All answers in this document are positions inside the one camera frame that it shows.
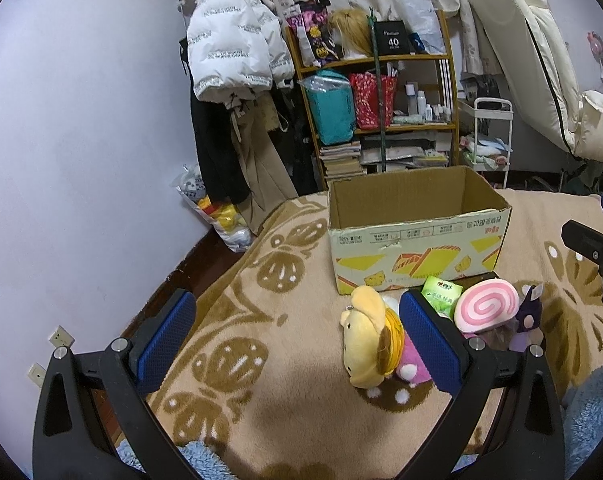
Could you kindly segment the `blue fuzzy blanket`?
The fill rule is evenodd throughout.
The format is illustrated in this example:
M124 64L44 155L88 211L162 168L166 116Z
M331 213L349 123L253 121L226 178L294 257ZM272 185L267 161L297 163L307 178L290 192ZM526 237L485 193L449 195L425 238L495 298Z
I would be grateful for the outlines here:
M603 439L603 366L567 392L564 402L565 478L574 479Z

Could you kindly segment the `open cardboard box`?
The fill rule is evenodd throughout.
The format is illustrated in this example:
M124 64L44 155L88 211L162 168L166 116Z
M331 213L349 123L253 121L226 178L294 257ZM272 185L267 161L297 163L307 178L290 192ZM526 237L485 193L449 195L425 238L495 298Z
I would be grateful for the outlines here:
M425 168L331 184L329 236L336 288L378 292L495 270L512 207L476 171Z

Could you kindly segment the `wall power outlet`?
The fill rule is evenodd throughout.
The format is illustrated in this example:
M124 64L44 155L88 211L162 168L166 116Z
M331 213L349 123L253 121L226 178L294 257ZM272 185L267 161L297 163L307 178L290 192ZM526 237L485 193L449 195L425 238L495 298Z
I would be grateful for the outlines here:
M55 348L70 348L74 344L75 338L63 326L59 325L49 336L49 342Z

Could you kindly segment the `pink bear plush toy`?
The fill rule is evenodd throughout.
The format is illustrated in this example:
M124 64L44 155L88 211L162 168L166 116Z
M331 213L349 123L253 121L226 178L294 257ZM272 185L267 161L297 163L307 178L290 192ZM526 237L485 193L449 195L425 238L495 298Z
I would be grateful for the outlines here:
M399 301L387 295L383 295L382 299L386 307L386 327L390 332L389 370L411 386L430 382L431 374L400 321Z

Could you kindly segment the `green pole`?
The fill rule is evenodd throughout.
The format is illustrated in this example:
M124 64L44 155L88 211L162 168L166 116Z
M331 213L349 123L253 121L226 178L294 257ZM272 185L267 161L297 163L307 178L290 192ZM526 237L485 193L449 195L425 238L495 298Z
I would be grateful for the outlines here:
M379 48L377 47L377 41L375 36L375 13L372 6L369 8L369 14L367 14L367 24L369 24L371 34L371 44L374 60L374 73L376 80L376 92L377 92L377 109L379 110L379 158L381 161L381 169L379 172L385 174L387 169L386 159L386 125L385 125L385 92L381 70L381 60L379 59Z

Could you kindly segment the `green tissue pack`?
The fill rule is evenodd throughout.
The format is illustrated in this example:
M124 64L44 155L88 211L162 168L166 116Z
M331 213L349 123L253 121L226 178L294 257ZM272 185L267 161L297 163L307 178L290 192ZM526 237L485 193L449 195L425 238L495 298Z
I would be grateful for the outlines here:
M448 282L429 276L421 290L422 296L431 307L445 318L453 318L453 311L463 292L463 287L454 282Z

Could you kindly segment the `plastic bag of plushies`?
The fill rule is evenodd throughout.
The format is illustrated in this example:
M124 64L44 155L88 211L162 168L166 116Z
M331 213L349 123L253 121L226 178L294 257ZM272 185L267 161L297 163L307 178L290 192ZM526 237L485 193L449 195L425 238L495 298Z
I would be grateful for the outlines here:
M233 204L213 202L210 199L198 165L184 166L172 185L186 204L214 229L232 252L246 252L251 247L254 237L245 219Z

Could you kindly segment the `pink swirl roll plush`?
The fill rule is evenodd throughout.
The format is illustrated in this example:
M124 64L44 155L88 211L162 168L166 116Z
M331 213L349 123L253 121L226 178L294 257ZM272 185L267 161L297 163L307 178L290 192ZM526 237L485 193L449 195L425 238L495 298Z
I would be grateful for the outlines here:
M501 278L476 283L460 296L454 308L454 323L465 334L491 330L517 315L516 288Z

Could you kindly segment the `blonde wig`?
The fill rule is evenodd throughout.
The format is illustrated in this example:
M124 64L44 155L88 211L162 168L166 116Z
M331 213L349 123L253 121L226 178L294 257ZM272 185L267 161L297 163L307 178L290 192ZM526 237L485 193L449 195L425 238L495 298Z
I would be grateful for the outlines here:
M367 12L359 8L338 9L329 16L329 26L338 34L344 58L370 58L373 55Z

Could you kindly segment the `cream folded mattress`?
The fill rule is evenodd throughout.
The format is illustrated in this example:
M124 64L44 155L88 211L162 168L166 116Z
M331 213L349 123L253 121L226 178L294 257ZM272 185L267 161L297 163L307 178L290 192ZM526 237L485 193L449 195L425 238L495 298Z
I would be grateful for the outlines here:
M603 162L603 93L580 91L548 0L469 0L515 108L564 152Z

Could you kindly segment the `red patterned bag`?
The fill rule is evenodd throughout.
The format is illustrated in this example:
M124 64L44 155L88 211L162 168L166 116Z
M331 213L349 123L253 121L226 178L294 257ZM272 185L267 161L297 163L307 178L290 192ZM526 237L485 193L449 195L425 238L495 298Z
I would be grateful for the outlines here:
M394 114L398 78L396 75L383 75L382 77L385 92L385 125L389 127ZM348 79L355 103L357 126L361 130L379 128L375 75L371 72L354 73L350 74Z

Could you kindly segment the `black hanging coat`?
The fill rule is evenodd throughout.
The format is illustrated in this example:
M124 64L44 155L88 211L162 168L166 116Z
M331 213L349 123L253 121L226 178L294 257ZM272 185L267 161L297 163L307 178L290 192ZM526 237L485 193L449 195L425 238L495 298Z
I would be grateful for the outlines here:
M194 93L187 38L179 41L180 58L190 79L190 111L196 155L206 192L212 202L239 205L251 195L233 146L230 112L224 104L202 102Z

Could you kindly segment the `yellow dog plush toy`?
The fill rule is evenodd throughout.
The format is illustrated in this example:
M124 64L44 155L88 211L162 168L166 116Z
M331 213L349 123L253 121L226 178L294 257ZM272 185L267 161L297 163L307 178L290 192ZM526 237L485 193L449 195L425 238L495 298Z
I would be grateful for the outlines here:
M350 295L341 312L343 362L349 382L358 389L377 387L400 364L405 329L398 301L364 285Z

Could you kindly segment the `purple black plush toy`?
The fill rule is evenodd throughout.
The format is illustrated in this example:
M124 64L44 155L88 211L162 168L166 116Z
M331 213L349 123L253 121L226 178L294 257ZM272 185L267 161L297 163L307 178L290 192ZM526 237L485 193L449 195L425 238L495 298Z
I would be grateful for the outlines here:
M524 299L519 304L518 312L511 323L512 336L509 349L523 353L532 344L545 349L544 334L540 327L543 285L525 285L523 293Z

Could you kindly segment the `stack of books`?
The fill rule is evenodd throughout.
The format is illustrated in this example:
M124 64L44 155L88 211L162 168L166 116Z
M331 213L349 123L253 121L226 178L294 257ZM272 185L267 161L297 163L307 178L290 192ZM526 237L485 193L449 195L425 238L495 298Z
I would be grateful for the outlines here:
M361 144L359 141L323 146L319 151L319 159L323 166L326 182L347 179L365 174L361 160Z

